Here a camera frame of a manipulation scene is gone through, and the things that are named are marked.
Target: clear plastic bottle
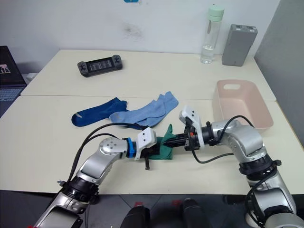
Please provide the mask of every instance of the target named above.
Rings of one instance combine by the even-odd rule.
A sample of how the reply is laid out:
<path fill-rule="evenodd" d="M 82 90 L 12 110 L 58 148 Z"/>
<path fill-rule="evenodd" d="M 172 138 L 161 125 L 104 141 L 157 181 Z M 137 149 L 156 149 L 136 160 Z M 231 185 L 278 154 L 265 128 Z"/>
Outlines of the clear plastic bottle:
<path fill-rule="evenodd" d="M 208 27 L 202 46 L 200 61 L 205 64 L 212 62 L 214 57 L 214 49 L 218 40 L 220 25 L 222 23 L 224 8 L 216 5 L 209 7 L 208 11 Z"/>

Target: mint green bottle cap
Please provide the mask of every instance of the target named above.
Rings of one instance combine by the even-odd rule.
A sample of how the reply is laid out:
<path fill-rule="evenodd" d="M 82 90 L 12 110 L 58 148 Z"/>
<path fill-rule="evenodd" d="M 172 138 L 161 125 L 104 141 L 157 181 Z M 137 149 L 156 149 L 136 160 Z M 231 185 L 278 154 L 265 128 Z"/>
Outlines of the mint green bottle cap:
<path fill-rule="evenodd" d="M 219 22 L 223 19 L 224 8 L 217 5 L 212 5 L 208 10 L 208 19 L 214 22 Z"/>

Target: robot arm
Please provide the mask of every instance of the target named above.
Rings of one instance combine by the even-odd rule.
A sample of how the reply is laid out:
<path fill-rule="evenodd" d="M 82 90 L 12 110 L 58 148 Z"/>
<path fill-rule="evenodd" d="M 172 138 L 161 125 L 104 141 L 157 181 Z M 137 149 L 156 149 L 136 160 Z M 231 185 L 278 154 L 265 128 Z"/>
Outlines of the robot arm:
<path fill-rule="evenodd" d="M 98 186 L 105 179 L 118 159 L 139 159 L 145 148 L 155 145 L 157 138 L 151 128 L 140 132 L 132 142 L 130 138 L 106 138 L 99 144 L 98 150 L 81 166 L 75 177 L 64 184 L 45 212 L 34 225 L 35 228 L 78 228 L 82 220 L 78 216 L 84 213 L 94 196 L 98 195 Z"/>
<path fill-rule="evenodd" d="M 188 106 L 181 111 L 180 120 L 186 124 L 184 134 L 169 139 L 165 145 L 183 144 L 185 150 L 194 151 L 200 148 L 201 135 L 205 144 L 228 146 L 239 161 L 239 171 L 246 175 L 252 188 L 246 197 L 246 205 L 251 201 L 251 208 L 247 208 L 251 218 L 266 228 L 304 228 L 304 221 L 296 216 L 294 199 L 277 171 L 281 162 L 270 158 L 255 128 L 237 120 L 207 122 L 206 127 L 199 127 L 200 118 Z"/>

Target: light blue sock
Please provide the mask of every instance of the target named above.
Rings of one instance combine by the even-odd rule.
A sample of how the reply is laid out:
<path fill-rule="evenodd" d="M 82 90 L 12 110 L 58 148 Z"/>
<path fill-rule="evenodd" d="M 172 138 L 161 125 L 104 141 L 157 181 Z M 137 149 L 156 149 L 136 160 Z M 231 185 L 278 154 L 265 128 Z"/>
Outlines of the light blue sock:
<path fill-rule="evenodd" d="M 109 118 L 113 123 L 138 123 L 152 127 L 158 124 L 178 103 L 172 93 L 167 92 L 165 95 L 160 95 L 157 101 L 153 100 L 141 109 L 113 113 Z"/>

